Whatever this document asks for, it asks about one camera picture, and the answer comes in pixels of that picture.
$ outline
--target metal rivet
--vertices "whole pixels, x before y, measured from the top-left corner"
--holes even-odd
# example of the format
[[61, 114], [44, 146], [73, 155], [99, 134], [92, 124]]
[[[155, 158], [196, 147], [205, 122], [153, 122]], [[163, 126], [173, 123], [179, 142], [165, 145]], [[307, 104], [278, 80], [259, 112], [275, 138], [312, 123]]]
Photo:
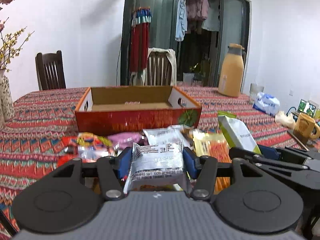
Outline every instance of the metal rivet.
[[121, 196], [121, 192], [117, 189], [111, 189], [106, 192], [106, 196], [108, 198], [119, 198]]
[[195, 197], [207, 197], [209, 196], [209, 192], [205, 189], [196, 189], [195, 191], [193, 191], [193, 195]]

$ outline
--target dark brown chair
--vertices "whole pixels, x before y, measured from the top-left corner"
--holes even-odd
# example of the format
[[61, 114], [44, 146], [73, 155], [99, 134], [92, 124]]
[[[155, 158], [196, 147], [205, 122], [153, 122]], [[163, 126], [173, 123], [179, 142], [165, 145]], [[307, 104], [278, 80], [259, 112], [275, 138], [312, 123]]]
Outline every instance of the dark brown chair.
[[61, 50], [57, 53], [38, 53], [36, 69], [42, 90], [66, 88]]
[[165, 86], [171, 83], [172, 66], [166, 53], [151, 52], [146, 69], [146, 86]]

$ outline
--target yellow mug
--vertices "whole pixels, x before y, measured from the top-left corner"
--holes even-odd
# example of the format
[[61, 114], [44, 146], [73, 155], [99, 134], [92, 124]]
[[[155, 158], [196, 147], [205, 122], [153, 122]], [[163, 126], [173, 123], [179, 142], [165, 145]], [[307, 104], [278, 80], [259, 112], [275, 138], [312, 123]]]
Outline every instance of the yellow mug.
[[[312, 134], [313, 128], [316, 128], [316, 133]], [[299, 132], [305, 138], [318, 139], [320, 136], [320, 127], [315, 119], [307, 114], [300, 113], [294, 130]]]

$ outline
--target monitor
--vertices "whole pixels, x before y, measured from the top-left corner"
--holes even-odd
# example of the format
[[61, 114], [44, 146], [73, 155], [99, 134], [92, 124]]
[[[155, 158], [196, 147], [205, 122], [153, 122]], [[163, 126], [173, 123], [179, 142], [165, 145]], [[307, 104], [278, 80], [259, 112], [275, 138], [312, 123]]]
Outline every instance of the monitor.
[[301, 99], [299, 107], [298, 107], [298, 112], [305, 113], [305, 114], [313, 117], [316, 112], [316, 106], [314, 106], [313, 104], [310, 104], [306, 100]]

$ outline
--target purple snack package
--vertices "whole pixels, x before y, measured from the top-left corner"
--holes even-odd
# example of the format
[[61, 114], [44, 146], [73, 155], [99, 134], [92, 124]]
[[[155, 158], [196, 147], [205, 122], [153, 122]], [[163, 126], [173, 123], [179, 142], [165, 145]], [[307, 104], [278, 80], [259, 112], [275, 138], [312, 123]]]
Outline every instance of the purple snack package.
[[143, 136], [137, 132], [123, 132], [109, 135], [108, 139], [112, 141], [115, 150], [124, 150], [126, 147], [133, 147], [133, 143], [139, 143]]

